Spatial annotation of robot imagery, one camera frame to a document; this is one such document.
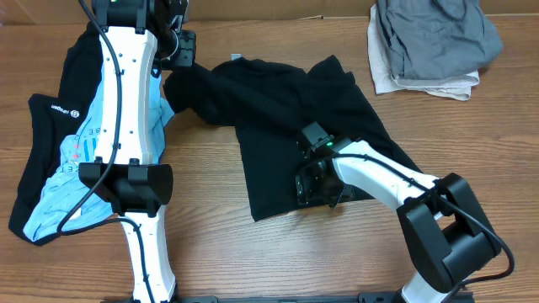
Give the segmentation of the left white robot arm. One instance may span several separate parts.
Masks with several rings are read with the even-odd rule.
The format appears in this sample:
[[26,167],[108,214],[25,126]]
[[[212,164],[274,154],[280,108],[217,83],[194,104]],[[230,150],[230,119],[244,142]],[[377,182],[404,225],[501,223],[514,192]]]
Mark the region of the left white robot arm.
[[80,165],[79,178],[124,229],[132,302],[179,301],[164,226],[173,171],[153,161],[150,92],[162,70],[194,62],[195,34],[182,29],[188,7],[184,0],[102,0],[87,9],[100,35],[104,100],[94,159]]

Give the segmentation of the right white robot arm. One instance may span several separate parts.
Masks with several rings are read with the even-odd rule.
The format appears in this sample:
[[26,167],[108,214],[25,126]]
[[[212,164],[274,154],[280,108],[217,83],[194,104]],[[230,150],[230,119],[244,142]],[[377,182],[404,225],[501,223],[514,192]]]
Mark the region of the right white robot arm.
[[468,182],[414,171],[366,141],[333,136],[302,143],[308,163],[296,175],[301,204],[341,200],[336,186],[356,187],[396,212],[416,269],[395,302],[452,302],[472,274],[507,247],[494,232]]

